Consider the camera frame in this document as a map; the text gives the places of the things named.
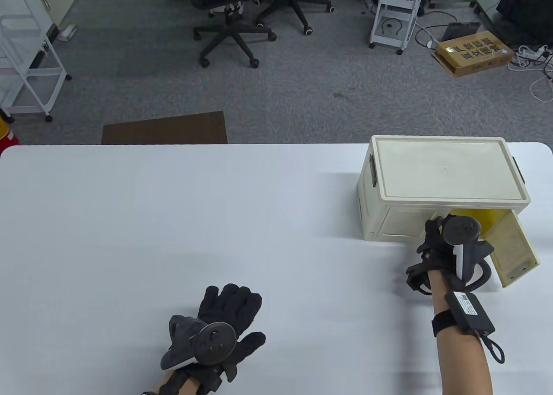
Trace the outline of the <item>person's right hand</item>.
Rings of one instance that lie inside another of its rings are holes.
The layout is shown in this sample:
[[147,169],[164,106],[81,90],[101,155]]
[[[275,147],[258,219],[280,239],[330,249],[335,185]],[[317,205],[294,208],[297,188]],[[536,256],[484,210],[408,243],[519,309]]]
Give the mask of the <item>person's right hand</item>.
[[425,223],[425,239],[416,251],[423,257],[420,270],[425,275],[429,271],[440,271],[445,276],[456,276],[454,247],[444,240],[441,232],[453,217],[448,214],[445,218],[428,220]]

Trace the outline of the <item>person's left hand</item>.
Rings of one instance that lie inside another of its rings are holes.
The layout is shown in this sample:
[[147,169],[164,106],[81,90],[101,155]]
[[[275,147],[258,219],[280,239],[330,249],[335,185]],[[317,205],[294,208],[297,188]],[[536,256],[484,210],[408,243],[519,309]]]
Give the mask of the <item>person's left hand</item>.
[[233,381],[238,365],[265,344],[263,332],[245,334],[261,302],[245,286],[209,286],[196,318],[172,316],[171,346],[161,361],[170,374],[160,394],[207,395],[219,389],[222,376]]

